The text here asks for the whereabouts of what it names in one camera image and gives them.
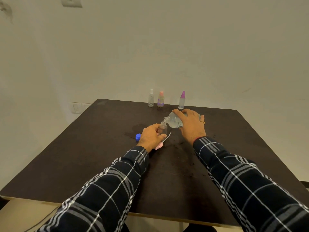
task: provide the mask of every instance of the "dark wooden table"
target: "dark wooden table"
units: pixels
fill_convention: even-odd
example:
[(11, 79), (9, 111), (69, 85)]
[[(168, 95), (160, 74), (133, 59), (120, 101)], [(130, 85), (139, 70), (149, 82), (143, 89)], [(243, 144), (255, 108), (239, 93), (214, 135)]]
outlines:
[[(62, 203), (136, 145), (135, 135), (177, 108), (96, 100), (0, 191), (6, 197)], [(205, 115), (207, 135), (256, 162), (262, 172), (309, 206), (309, 192), (236, 110), (187, 107)], [(152, 153), (131, 213), (182, 222), (238, 226), (205, 167), (178, 129)]]

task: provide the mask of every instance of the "plastic bottle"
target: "plastic bottle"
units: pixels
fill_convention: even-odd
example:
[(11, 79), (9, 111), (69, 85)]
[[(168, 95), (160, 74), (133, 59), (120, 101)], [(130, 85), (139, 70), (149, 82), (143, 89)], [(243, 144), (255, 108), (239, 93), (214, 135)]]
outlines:
[(163, 107), (164, 106), (164, 95), (163, 91), (160, 91), (160, 94), (158, 96), (158, 107)]
[(167, 134), (168, 133), (168, 126), (166, 122), (162, 121), (160, 127), (158, 128), (158, 134)]
[(148, 97), (148, 107), (154, 106), (154, 92), (150, 89), (149, 97)]
[(181, 97), (179, 99), (179, 105), (178, 105), (178, 109), (182, 110), (184, 108), (184, 101), (186, 100), (185, 98), (185, 91), (182, 92)]
[(168, 123), (168, 125), (171, 128), (183, 127), (182, 121), (180, 120), (180, 118), (174, 112), (171, 112), (167, 117), (164, 117), (163, 122)]

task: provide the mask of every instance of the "black checkered shirt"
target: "black checkered shirt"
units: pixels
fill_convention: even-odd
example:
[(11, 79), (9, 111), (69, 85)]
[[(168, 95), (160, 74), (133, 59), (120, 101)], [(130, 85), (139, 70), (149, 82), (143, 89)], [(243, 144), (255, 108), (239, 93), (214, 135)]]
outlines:
[[(256, 164), (230, 154), (210, 137), (193, 147), (244, 231), (309, 231), (309, 209), (263, 174)], [(64, 201), (37, 231), (120, 231), (149, 164), (136, 146)]]

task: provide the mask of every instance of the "white wall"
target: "white wall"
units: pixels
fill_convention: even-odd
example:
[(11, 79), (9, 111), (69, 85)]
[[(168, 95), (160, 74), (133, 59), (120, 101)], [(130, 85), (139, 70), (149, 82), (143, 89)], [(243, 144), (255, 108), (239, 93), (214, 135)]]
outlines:
[[(27, 121), (45, 136), (42, 147), (75, 118), (68, 101), (147, 101), (153, 88), (177, 104), (185, 90), (186, 105), (237, 109), (296, 177), (309, 181), (309, 0), (82, 0), (82, 9), (59, 0), (9, 1), (16, 8), (13, 25), (2, 28), (0, 19), (10, 42), (1, 52), (11, 56), (1, 61), (5, 77), (18, 78), (12, 86), (25, 78), (24, 57), (32, 63), (27, 91), (12, 94), (19, 102), (16, 94), (25, 100), (32, 90), (23, 112), (34, 106), (33, 114), (57, 124), (49, 135), (45, 121)], [(43, 112), (36, 103), (47, 97), (53, 105)]]

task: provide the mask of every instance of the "blue bottle cap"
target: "blue bottle cap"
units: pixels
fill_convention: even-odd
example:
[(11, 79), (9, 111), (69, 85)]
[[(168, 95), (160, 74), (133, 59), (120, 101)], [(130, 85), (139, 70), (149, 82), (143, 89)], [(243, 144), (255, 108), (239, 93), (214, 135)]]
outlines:
[(141, 134), (137, 134), (137, 135), (135, 136), (135, 140), (138, 142), (140, 139), (141, 139)]

